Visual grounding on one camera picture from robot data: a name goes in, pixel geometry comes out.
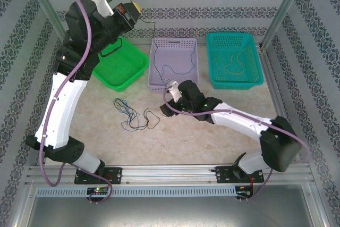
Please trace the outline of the teal perforated plastic basket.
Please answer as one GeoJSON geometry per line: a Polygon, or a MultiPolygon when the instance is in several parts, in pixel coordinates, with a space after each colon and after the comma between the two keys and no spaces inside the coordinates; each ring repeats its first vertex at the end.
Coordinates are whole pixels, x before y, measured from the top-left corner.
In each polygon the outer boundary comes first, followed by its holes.
{"type": "Polygon", "coordinates": [[[209,77],[213,88],[248,90],[263,84],[253,35],[210,32],[206,35],[209,77]]]}

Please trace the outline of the aluminium table edge rail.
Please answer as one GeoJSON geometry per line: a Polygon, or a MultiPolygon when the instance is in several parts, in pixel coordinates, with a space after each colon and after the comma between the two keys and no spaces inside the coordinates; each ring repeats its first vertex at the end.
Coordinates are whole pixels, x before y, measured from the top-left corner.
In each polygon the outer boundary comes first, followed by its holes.
{"type": "MultiPolygon", "coordinates": [[[[152,40],[149,38],[127,38],[127,41],[129,41],[133,45],[137,46],[150,46],[152,44],[152,40]]],[[[197,43],[200,46],[206,46],[206,40],[203,38],[198,38],[197,43]]]]}
{"type": "Polygon", "coordinates": [[[268,60],[268,56],[266,52],[262,50],[258,50],[258,54],[263,70],[263,76],[265,77],[266,84],[268,86],[269,93],[273,101],[275,112],[277,115],[284,117],[287,120],[287,122],[289,122],[289,118],[284,109],[284,104],[279,91],[279,87],[276,83],[274,73],[268,60]]]}

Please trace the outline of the purple perforated plastic tray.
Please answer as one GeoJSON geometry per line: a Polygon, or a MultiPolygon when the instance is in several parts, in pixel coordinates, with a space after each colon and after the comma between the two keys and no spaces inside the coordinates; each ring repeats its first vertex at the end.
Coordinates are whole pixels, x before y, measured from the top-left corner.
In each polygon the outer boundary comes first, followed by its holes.
{"type": "Polygon", "coordinates": [[[198,47],[194,38],[155,37],[150,50],[148,86],[162,93],[175,80],[181,83],[199,80],[198,47]]]}

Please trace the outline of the green perforated plastic basket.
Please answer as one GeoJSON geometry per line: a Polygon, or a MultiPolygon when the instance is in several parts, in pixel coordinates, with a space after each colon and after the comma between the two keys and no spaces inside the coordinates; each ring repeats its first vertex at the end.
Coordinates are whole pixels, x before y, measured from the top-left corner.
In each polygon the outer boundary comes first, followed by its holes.
{"type": "Polygon", "coordinates": [[[122,92],[149,67],[149,57],[123,37],[98,54],[93,75],[107,88],[122,92]]]}

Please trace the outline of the aluminium mounting rail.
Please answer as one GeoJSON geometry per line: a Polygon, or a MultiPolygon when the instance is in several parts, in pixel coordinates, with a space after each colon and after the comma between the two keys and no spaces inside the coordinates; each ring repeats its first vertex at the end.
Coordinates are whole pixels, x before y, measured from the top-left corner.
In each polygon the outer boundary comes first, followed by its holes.
{"type": "MultiPolygon", "coordinates": [[[[214,165],[122,165],[120,178],[122,186],[189,186],[217,184],[217,173],[212,170],[214,165]]],[[[45,167],[46,174],[55,182],[59,166],[45,167]]],[[[60,186],[74,184],[76,169],[66,166],[63,169],[60,186]]],[[[309,164],[291,165],[286,172],[273,171],[267,184],[304,184],[315,182],[309,164]]],[[[38,166],[29,167],[24,180],[25,185],[37,187],[47,186],[38,166]]]]}

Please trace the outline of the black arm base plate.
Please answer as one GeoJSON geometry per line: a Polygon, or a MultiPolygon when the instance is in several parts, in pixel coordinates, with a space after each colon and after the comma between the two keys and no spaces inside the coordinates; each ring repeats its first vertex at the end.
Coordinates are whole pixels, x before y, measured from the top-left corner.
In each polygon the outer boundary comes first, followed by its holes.
{"type": "MultiPolygon", "coordinates": [[[[122,168],[120,167],[105,167],[103,178],[107,179],[111,184],[120,184],[122,177],[122,168]]],[[[75,184],[107,184],[106,181],[95,178],[92,175],[86,174],[80,170],[76,171],[75,184]]]]}
{"type": "Polygon", "coordinates": [[[246,174],[239,167],[233,166],[217,166],[212,172],[216,174],[217,183],[263,183],[264,176],[260,171],[255,171],[252,174],[246,174]]]}

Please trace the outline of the grey metal sheet panel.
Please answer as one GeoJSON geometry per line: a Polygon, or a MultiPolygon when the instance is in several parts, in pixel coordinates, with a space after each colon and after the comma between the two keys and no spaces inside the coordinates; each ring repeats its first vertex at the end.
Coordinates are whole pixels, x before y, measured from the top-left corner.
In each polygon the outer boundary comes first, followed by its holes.
{"type": "Polygon", "coordinates": [[[330,227],[310,185],[267,186],[251,200],[204,197],[82,197],[32,188],[14,227],[330,227]]]}

